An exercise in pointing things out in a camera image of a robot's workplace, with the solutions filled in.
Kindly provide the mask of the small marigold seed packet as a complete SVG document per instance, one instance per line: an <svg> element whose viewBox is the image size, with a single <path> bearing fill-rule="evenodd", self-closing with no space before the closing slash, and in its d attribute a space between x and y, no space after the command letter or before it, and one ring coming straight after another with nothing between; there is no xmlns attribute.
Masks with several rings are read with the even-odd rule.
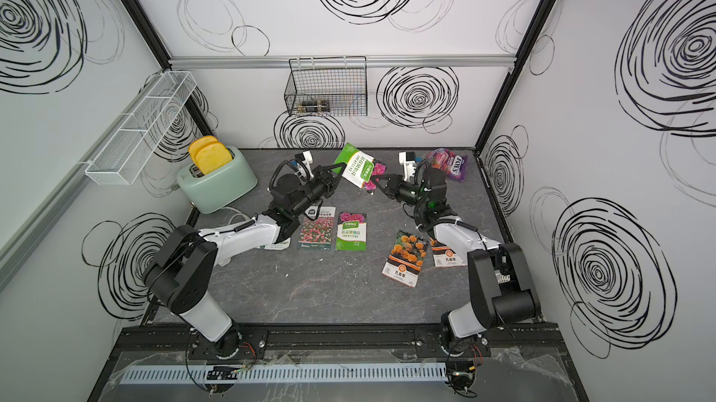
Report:
<svg viewBox="0 0 716 402"><path fill-rule="evenodd" d="M460 257L447 245L438 242L436 239L431 240L431 250L436 268L446 269L467 266L462 257Z"/></svg>

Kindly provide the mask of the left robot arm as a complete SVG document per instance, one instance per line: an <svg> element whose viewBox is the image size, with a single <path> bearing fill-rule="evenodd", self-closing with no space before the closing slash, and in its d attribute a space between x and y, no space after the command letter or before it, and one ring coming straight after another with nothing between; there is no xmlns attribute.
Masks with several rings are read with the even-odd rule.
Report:
<svg viewBox="0 0 716 402"><path fill-rule="evenodd" d="M174 229L143 272L148 293L210 342L218 357L234 357L242 334L210 294L214 269L249 250L291 238L302 219L316 219L309 209L320 208L334 194L346 167L334 163L309 169L301 161L282 161L268 185L272 200L261 214L219 228Z"/></svg>

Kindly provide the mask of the large marigold seed packet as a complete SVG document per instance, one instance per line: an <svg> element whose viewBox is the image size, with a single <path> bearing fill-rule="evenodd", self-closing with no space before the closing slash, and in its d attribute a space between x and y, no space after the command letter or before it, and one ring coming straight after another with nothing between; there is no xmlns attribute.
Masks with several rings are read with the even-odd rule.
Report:
<svg viewBox="0 0 716 402"><path fill-rule="evenodd" d="M430 243L423 237L399 230L381 274L409 288L418 284Z"/></svg>

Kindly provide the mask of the green vegetable seed packet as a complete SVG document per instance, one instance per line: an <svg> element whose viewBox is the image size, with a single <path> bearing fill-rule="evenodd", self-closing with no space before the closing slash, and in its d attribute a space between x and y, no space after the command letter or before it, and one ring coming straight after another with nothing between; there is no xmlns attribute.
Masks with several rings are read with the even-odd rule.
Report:
<svg viewBox="0 0 716 402"><path fill-rule="evenodd" d="M270 245L263 245L263 249L270 250L270 251L283 251L290 247L291 245L291 239L285 239L281 241L280 243L270 244Z"/></svg>

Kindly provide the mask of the impatiens pink flower packet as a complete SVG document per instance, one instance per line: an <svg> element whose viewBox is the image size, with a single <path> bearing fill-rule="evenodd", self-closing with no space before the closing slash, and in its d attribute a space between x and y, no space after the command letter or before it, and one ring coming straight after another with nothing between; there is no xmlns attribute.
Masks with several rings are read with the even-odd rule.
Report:
<svg viewBox="0 0 716 402"><path fill-rule="evenodd" d="M351 143L346 143L335 159L335 163L345 163L341 176L352 185L363 189L368 193L377 190L375 183L371 181L372 176L381 175L385 169L385 163L363 150L356 148Z"/></svg>

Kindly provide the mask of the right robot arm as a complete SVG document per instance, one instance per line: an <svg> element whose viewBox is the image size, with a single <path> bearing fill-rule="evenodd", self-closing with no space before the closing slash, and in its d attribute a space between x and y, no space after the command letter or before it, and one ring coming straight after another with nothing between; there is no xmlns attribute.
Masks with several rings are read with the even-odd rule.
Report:
<svg viewBox="0 0 716 402"><path fill-rule="evenodd" d="M463 221L448 203L443 171L420 164L410 179L384 174L372 176L370 182L389 199L410 207L416 228L445 245L467 266L469 301L442 315L444 347L541 314L522 249L514 243L489 239L479 228Z"/></svg>

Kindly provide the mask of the mixed flowers seed packet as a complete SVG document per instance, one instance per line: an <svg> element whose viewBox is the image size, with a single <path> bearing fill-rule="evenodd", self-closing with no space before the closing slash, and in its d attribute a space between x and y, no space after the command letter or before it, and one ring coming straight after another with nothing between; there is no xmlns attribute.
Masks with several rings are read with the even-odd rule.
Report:
<svg viewBox="0 0 716 402"><path fill-rule="evenodd" d="M298 246L303 249L330 250L336 222L336 208L333 206L311 206L298 237Z"/></svg>

